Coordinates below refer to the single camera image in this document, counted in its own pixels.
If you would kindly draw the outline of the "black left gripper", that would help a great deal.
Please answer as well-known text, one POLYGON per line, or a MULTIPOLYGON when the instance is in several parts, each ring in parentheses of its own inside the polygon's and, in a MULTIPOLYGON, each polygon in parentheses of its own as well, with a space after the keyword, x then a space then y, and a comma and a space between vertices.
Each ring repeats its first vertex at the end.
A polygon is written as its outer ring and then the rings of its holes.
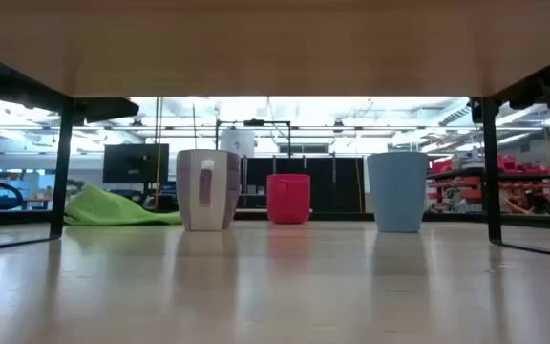
POLYGON ((125 97, 78 97, 75 100, 74 124, 134 117, 138 111, 139 106, 125 97))

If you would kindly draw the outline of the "light blue cup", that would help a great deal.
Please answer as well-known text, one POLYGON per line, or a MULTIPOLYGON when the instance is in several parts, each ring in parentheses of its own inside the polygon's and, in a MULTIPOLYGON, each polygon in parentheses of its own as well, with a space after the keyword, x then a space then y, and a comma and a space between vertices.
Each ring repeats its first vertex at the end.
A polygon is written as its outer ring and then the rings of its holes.
POLYGON ((371 208, 380 232, 418 233, 425 211, 428 156, 388 152, 367 156, 371 208))

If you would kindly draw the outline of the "lavender and white mug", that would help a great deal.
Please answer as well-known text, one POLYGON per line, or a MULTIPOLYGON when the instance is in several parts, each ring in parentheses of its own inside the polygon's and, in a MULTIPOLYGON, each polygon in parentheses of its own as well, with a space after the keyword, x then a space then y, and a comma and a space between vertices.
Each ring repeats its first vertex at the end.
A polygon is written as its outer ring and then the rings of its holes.
POLYGON ((241 157, 232 152, 188 149, 176 157, 180 216, 186 230, 230 227, 241 193, 241 157))

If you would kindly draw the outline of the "small red cup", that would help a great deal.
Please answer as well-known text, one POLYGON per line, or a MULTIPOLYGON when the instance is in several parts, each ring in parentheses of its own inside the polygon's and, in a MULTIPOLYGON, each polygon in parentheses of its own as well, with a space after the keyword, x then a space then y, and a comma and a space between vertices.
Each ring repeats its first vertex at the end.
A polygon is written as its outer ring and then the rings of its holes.
POLYGON ((310 216, 310 176, 272 174, 266 179, 266 210, 270 222, 299 225, 310 216))

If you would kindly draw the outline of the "black metal shelf leg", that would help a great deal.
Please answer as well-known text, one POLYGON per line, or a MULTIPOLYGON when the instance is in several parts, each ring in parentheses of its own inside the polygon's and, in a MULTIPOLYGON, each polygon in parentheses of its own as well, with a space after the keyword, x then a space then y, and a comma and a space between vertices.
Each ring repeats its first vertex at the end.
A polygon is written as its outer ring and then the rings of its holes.
POLYGON ((71 155, 71 138, 74 126, 74 113, 75 98, 64 97, 62 100, 61 109, 59 111, 59 142, 57 148, 53 191, 53 209, 51 215, 49 236, 42 239, 0 244, 0 249, 24 246, 29 244, 45 243, 57 240, 61 237, 64 225, 64 208, 71 155))
POLYGON ((550 255, 550 250, 507 244, 502 241, 501 236, 501 212, 499 207, 498 188, 498 167, 497 167, 497 132, 495 117, 498 114, 499 105, 490 97, 479 97, 474 100, 475 109, 481 114, 481 122, 484 137, 484 160, 485 160, 485 186, 487 204, 488 238, 491 244, 519 249, 529 252, 550 255))

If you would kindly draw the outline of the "light wooden shelf board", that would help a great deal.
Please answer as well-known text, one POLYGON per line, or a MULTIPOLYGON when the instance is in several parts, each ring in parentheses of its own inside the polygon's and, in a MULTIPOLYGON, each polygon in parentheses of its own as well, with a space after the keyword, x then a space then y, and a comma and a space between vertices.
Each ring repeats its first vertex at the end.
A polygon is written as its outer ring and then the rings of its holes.
POLYGON ((76 97, 486 96, 550 0, 0 0, 0 61, 76 97))

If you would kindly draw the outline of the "black computer monitor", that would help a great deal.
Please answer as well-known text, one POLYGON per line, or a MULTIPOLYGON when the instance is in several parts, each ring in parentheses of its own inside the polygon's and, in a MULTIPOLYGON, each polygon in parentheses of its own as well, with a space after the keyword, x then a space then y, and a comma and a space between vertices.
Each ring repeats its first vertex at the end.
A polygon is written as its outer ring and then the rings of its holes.
POLYGON ((168 179, 168 144, 106 145, 104 183, 165 183, 168 179))

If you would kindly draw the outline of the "rack with red bins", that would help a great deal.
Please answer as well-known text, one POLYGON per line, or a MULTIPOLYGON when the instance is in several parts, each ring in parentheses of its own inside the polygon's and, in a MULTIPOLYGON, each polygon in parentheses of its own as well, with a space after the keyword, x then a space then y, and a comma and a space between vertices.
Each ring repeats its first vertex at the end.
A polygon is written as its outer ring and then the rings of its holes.
MULTIPOLYGON (((437 161, 427 177, 426 210, 432 213, 485 212, 487 186, 484 161, 471 157, 437 161)), ((541 214, 550 207, 550 168, 519 163, 514 155, 498 155, 498 200, 503 213, 541 214)))

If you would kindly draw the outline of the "green microfibre cloth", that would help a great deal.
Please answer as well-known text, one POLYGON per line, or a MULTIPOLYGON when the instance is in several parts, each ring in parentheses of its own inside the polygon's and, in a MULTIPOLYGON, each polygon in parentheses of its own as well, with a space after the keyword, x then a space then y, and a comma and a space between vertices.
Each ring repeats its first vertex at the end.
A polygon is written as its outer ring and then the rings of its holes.
POLYGON ((64 222, 70 226, 182 225, 178 212, 150 212, 133 201, 86 184, 68 200, 64 222))

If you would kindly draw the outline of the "black office chair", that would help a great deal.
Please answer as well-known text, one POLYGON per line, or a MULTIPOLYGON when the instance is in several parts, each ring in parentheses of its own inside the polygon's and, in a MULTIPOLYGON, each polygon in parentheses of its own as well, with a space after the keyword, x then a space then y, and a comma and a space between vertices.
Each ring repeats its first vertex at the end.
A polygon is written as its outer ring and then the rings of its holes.
POLYGON ((24 202, 21 192, 6 183, 0 183, 0 210, 11 210, 24 202))

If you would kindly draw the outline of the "white cylindrical tank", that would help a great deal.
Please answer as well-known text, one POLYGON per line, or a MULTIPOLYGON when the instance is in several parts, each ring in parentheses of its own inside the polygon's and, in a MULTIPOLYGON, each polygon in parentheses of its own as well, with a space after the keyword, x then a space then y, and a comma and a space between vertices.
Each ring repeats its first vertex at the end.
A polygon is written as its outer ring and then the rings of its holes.
POLYGON ((220 136, 220 149, 235 153, 242 158, 253 158, 255 148, 255 134, 251 130, 230 128, 224 130, 220 136))

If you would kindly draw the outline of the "black metal stand legs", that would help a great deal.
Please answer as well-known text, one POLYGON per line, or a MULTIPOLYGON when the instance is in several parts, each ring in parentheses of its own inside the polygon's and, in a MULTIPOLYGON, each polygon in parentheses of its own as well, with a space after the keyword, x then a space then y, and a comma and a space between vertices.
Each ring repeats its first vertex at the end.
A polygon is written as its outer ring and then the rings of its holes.
MULTIPOLYGON (((4 211, 0 212, 0 226, 21 225, 32 223, 47 223, 51 219, 52 213, 47 210, 39 211, 4 211)), ((372 221, 373 216, 369 213, 312 213, 309 217, 311 221, 351 221, 362 222, 372 221)), ((471 222, 486 223, 487 215, 481 212, 474 213, 425 213, 423 222, 471 222)), ((550 215, 534 214, 501 214, 500 220, 507 226, 531 226, 550 228, 550 215)))

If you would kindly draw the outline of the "black overhead metal frame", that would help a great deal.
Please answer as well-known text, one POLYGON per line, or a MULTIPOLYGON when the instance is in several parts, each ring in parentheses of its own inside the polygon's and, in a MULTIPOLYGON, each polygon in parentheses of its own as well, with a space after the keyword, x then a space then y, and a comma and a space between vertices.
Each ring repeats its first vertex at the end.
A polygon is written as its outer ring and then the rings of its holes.
POLYGON ((218 150, 220 148, 220 141, 221 141, 221 135, 220 135, 220 127, 224 124, 237 124, 242 123, 245 127, 264 127, 265 125, 271 125, 273 127, 277 125, 285 125, 287 127, 287 156, 291 157, 291 130, 292 125, 290 121, 286 120, 263 120, 263 119, 248 119, 248 120, 221 120, 217 119, 215 123, 215 149, 218 150))

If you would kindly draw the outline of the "black partition wall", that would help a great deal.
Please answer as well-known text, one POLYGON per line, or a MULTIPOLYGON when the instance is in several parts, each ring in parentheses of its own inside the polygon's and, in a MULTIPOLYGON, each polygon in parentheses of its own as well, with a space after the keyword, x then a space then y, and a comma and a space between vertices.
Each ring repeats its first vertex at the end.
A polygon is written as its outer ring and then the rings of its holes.
POLYGON ((365 210, 363 167, 360 158, 242 158, 238 206, 266 208, 268 175, 306 174, 313 211, 361 213, 365 210))

